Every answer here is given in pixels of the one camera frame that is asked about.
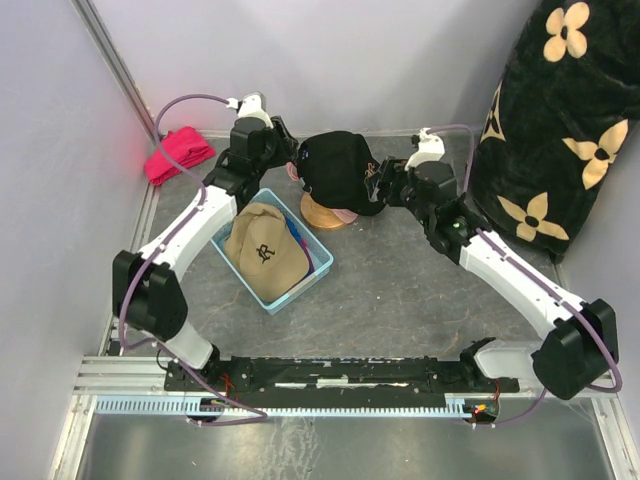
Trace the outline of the tan cap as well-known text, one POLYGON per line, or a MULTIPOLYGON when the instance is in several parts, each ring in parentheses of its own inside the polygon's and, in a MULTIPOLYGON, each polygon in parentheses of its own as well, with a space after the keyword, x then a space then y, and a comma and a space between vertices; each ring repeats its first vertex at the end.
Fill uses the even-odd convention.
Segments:
POLYGON ((303 248, 276 207, 253 202, 232 222, 223 247, 226 257, 264 303, 272 303, 310 270, 303 248))

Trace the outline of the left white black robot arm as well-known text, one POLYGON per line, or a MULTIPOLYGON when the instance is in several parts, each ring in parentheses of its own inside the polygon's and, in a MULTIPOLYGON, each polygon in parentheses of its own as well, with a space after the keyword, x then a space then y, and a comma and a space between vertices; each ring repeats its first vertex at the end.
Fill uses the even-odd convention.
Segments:
POLYGON ((188 365, 187 379, 209 390, 221 378, 217 348, 189 323, 181 279, 212 237, 257 194, 264 174, 294 159, 297 140, 283 120, 236 120, 230 145, 204 178, 203 191, 155 240, 112 264, 113 314, 188 365))

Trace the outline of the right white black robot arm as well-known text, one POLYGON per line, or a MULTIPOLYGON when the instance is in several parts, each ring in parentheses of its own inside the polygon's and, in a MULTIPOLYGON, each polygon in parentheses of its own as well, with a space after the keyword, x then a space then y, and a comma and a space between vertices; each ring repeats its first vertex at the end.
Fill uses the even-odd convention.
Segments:
POLYGON ((406 208, 434 250, 491 286, 538 335, 479 347, 458 368, 463 386, 481 391, 501 377, 530 378, 563 400, 585 389, 621 390, 613 308, 568 292, 510 249, 458 194, 450 165, 388 158, 366 173, 365 185, 371 201, 406 208))

